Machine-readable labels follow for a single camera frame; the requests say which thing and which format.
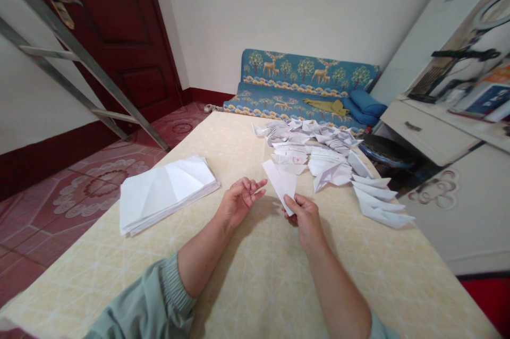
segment black stool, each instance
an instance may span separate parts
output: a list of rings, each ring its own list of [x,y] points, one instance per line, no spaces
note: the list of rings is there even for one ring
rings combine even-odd
[[[383,177],[389,176],[389,172],[394,169],[409,169],[416,161],[416,156],[403,146],[374,134],[365,137],[360,149]]]

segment hand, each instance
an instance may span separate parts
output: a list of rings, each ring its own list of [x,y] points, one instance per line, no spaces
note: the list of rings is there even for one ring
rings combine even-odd
[[[282,208],[282,210],[285,218],[299,227],[299,241],[304,252],[310,256],[326,251],[329,245],[320,224],[318,206],[299,194],[296,194],[294,198],[295,200],[285,195],[284,200],[295,214],[289,217],[285,209]]]
[[[250,208],[266,193],[266,189],[256,192],[267,184],[267,179],[260,182],[246,177],[236,181],[223,195],[215,218],[226,227],[235,229],[243,222]]]

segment patterned tablecloth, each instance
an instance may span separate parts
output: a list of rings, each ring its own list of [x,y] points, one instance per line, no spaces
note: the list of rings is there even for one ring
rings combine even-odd
[[[146,266],[199,232],[235,180],[265,176],[261,163],[273,149],[254,136],[252,122],[263,126],[267,120],[210,115],[158,165],[203,155],[222,188],[128,239],[119,235],[117,202],[2,310],[2,328],[13,324],[39,337],[84,335]],[[351,186],[328,185],[314,194],[309,172],[299,177],[297,191],[319,205],[334,252],[381,320],[403,337],[497,336],[419,229],[396,231],[365,218]],[[191,337],[199,336],[327,336],[298,231],[284,219],[270,184],[197,303]]]

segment aluminum ladder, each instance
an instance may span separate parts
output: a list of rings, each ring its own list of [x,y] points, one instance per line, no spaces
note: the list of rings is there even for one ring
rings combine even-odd
[[[94,58],[80,44],[80,42],[69,32],[66,25],[53,13],[43,0],[25,0],[29,7],[45,22],[53,32],[53,35],[68,49],[67,51],[57,51],[31,46],[19,33],[17,33],[7,22],[0,17],[0,33],[10,40],[17,48],[27,54],[43,71],[59,83],[66,91],[74,96],[81,104],[88,108],[96,117],[101,120],[108,128],[117,134],[122,140],[129,141],[129,136],[118,127],[112,120],[122,120],[131,123],[140,124],[141,127],[158,143],[161,148],[169,152],[170,147],[154,130],[152,125],[135,108],[132,102],[126,97],[119,87],[111,80],[106,72],[99,66]],[[117,100],[122,107],[129,113],[111,112],[100,109],[90,101],[76,86],[53,67],[45,57],[61,58],[73,60],[83,64],[83,66],[99,81],[99,83]]]

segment door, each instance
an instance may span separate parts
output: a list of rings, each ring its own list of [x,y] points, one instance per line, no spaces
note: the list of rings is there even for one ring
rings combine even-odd
[[[142,115],[152,122],[181,107],[180,83],[157,0],[79,1],[83,6],[64,4],[74,23],[70,31]],[[126,113],[80,63],[76,65],[106,109]],[[120,125],[133,130],[132,125]]]

